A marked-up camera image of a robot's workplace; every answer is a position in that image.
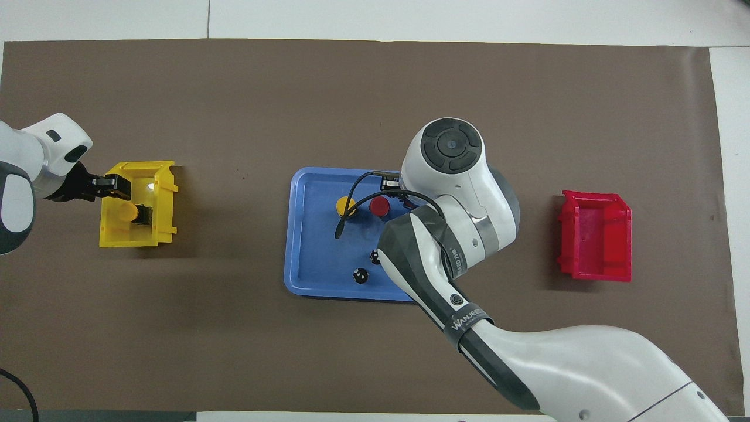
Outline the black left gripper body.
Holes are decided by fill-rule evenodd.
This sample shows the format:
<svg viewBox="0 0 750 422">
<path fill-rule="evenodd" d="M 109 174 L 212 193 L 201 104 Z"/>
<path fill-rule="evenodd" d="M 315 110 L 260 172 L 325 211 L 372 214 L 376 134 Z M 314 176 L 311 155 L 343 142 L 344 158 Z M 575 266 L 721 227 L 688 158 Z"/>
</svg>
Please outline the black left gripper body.
<svg viewBox="0 0 750 422">
<path fill-rule="evenodd" d="M 71 171 L 64 177 L 60 187 L 52 194 L 47 195 L 46 200 L 59 203 L 75 199 L 94 202 L 96 198 L 105 196 L 103 188 L 98 183 L 107 179 L 109 179 L 109 176 L 89 173 L 83 163 L 75 163 Z"/>
</svg>

